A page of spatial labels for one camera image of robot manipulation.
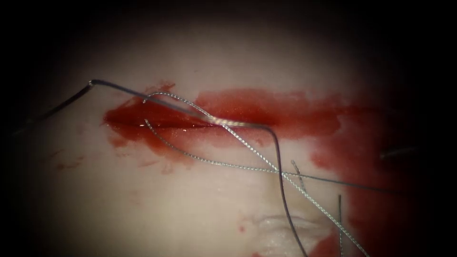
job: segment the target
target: pale skin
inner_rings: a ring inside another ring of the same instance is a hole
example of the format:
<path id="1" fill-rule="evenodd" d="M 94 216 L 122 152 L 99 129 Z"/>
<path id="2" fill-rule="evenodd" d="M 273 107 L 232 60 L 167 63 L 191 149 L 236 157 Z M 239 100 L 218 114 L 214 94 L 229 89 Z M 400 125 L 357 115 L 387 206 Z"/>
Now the pale skin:
<path id="1" fill-rule="evenodd" d="M 242 24 L 170 19 L 151 26 L 141 17 L 135 25 L 119 21 L 103 30 L 85 44 L 76 42 L 62 57 L 62 75 L 51 83 L 56 91 L 38 103 L 37 113 L 70 97 L 90 79 L 139 92 L 172 82 L 176 86 L 171 92 L 190 101 L 206 90 L 313 90 L 350 96 L 365 87 L 348 82 L 366 72 L 353 49 L 263 19 Z M 273 256 L 300 256 L 284 217 L 276 174 L 200 162 L 173 164 L 138 142 L 114 148 L 109 139 L 115 134 L 101 125 L 103 115 L 130 97 L 95 88 L 25 135 L 31 142 L 30 195 L 40 199 L 30 212 L 37 213 L 45 248 L 82 256 L 246 257 L 269 256 L 265 245 L 274 241 Z M 293 159 L 303 174 L 338 180 L 303 157 L 311 147 L 307 140 L 280 141 L 284 170 L 295 172 Z M 204 143 L 199 148 L 209 159 L 263 164 L 247 149 Z M 172 174 L 162 174 L 171 167 Z M 309 194 L 337 217 L 338 195 L 345 204 L 344 188 L 304 182 Z M 285 187 L 291 214 L 315 223 L 311 230 L 299 229 L 310 253 L 333 224 L 288 183 Z M 279 217 L 269 227 L 273 232 L 262 230 L 258 221 L 264 216 Z M 357 252 L 348 240 L 344 246 L 347 256 Z"/>

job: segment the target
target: red fluid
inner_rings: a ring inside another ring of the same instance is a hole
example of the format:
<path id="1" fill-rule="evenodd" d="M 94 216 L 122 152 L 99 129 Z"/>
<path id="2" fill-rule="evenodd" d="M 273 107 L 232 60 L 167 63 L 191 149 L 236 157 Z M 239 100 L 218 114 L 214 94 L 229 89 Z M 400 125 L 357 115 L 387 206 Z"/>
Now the red fluid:
<path id="1" fill-rule="evenodd" d="M 161 91 L 168 91 L 166 85 Z M 366 103 L 363 97 L 343 99 L 338 94 L 324 99 L 309 99 L 306 93 L 275 93 L 260 89 L 230 89 L 201 92 L 195 104 L 210 114 L 226 119 L 269 125 L 278 138 L 312 138 L 313 149 L 308 159 L 317 167 L 337 174 L 348 183 L 391 190 L 410 191 L 416 180 L 408 172 L 387 170 L 379 161 L 379 153 L 395 138 L 396 124 L 391 126 L 386 113 Z M 174 146 L 195 153 L 193 146 L 201 142 L 218 148 L 244 147 L 223 128 L 206 124 L 155 103 L 142 103 L 133 98 L 105 114 L 105 123 L 118 134 L 110 138 L 113 147 L 128 142 L 143 142 L 156 155 L 174 163 L 192 164 L 192 159 L 172 150 L 154 136 L 145 125 L 148 119 L 155 130 Z M 271 137 L 261 131 L 235 129 L 242 136 L 267 146 Z M 172 173 L 170 168 L 163 174 Z M 346 187 L 350 206 L 342 208 L 355 238 L 373 257 L 410 256 L 416 254 L 414 242 L 423 238 L 413 224 L 417 222 L 416 202 L 409 197 Z M 322 242 L 312 256 L 337 253 L 334 235 Z"/>

